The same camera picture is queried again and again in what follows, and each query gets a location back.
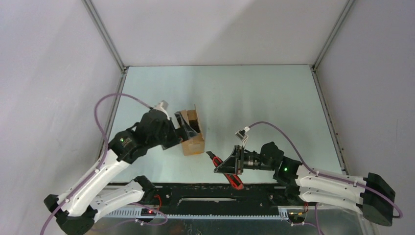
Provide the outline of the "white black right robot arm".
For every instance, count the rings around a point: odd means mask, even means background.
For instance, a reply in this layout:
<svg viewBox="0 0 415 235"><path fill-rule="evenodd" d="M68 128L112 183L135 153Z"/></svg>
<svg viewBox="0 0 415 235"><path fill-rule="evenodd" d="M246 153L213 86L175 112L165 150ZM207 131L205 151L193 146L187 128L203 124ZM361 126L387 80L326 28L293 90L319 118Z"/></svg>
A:
<svg viewBox="0 0 415 235"><path fill-rule="evenodd" d="M395 192L378 174L359 177L308 169L302 162L286 157L274 142L264 144L260 152L235 145L214 173L237 176L245 169L274 172L273 179L285 187L284 197L289 204L329 204L357 212L372 223L392 225Z"/></svg>

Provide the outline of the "brown cardboard express box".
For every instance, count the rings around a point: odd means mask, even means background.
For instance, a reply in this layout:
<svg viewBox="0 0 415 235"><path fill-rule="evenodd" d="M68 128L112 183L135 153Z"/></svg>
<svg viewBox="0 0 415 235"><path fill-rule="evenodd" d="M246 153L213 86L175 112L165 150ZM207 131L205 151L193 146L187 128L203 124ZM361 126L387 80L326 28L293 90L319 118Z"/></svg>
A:
<svg viewBox="0 0 415 235"><path fill-rule="evenodd" d="M181 110L185 122L196 131L196 136L190 140L182 142L183 154L185 156L202 154L205 152L205 138L200 124L200 119L196 110L196 105L190 110Z"/></svg>

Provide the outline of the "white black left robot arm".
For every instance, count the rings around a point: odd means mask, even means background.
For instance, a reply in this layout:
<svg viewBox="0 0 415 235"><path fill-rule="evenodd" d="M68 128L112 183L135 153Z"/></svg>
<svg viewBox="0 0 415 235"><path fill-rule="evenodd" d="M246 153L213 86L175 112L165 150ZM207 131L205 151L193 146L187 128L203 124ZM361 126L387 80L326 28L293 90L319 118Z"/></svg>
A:
<svg viewBox="0 0 415 235"><path fill-rule="evenodd" d="M149 204L154 200L155 187L145 176L138 176L110 193L99 193L149 149L161 146L166 150L198 136L180 112L176 112L175 117L178 128L164 109L149 110L139 122L114 136L107 150L72 188L45 198L44 204L63 232L83 235L112 211L128 204Z"/></svg>

